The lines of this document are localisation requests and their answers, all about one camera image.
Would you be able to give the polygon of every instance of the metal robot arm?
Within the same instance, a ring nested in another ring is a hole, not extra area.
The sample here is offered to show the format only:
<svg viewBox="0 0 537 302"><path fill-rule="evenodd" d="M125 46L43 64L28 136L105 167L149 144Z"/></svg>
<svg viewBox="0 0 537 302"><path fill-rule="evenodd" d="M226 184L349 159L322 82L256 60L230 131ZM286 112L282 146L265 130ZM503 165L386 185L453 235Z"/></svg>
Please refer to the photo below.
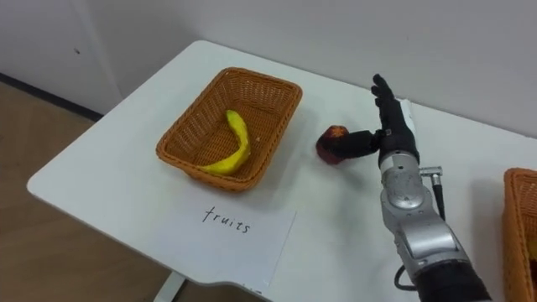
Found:
<svg viewBox="0 0 537 302"><path fill-rule="evenodd" d="M436 197L442 199L441 170L420 170L414 134L404 120L400 102L380 75L375 75L373 82L382 123L378 164L383 221L394 235L398 254L421 301L491 301L464 248L443 219L443 206L439 206L441 217L433 208L432 194L423 185L422 175L430 176Z"/></svg>

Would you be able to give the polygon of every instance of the toy banana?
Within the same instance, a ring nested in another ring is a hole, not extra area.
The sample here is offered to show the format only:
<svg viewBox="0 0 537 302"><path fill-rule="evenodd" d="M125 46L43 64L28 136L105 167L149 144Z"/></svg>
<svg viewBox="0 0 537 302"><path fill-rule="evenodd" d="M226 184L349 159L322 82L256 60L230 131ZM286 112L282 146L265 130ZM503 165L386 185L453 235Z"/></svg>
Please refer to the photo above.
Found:
<svg viewBox="0 0 537 302"><path fill-rule="evenodd" d="M226 118L229 127L235 133L239 144L238 150L226 159L214 164L202 166L200 169L219 175L230 175L236 172L250 155L250 142L248 141L248 131L246 123L242 117L233 110L226 111Z"/></svg>

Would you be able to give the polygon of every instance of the white paper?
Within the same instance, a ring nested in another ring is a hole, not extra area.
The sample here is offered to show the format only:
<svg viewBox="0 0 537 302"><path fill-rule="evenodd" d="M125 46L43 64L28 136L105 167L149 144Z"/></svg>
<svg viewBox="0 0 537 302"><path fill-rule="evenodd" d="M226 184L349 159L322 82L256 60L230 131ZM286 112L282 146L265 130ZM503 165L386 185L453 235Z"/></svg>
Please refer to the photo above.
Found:
<svg viewBox="0 0 537 302"><path fill-rule="evenodd" d="M163 219L154 244L178 267L196 267L212 283L229 283L262 293L270 285L296 211L245 204L240 194L218 192L193 185L183 192L194 200L167 213L178 219ZM187 232L172 242L173 233Z"/></svg>

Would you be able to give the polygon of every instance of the wooden floor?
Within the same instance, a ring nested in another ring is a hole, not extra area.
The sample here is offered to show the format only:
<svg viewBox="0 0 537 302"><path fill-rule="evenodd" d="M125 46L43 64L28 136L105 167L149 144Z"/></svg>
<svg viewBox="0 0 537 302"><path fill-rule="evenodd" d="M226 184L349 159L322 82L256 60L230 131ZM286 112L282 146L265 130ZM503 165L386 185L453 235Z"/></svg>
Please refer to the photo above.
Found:
<svg viewBox="0 0 537 302"><path fill-rule="evenodd" d="M92 122L0 82L0 301L153 301L166 268L36 200L26 182ZM178 301L258 301L188 283Z"/></svg>

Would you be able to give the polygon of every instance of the brown wicker basket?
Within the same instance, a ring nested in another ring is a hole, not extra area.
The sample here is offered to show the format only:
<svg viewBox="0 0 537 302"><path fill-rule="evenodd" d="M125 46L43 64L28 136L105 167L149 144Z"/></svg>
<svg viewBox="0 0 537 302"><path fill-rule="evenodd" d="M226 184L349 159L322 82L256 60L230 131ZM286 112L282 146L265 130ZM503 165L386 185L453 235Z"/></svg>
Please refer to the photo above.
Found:
<svg viewBox="0 0 537 302"><path fill-rule="evenodd" d="M294 83L241 68L222 70L171 126L157 144L164 162L192 178L230 191L252 188L261 178L302 97ZM198 168L238 149L226 110L240 114L247 125L251 154L231 176Z"/></svg>
<svg viewBox="0 0 537 302"><path fill-rule="evenodd" d="M503 286L508 302L534 302L528 241L537 240L537 172L509 169L504 176Z"/></svg>

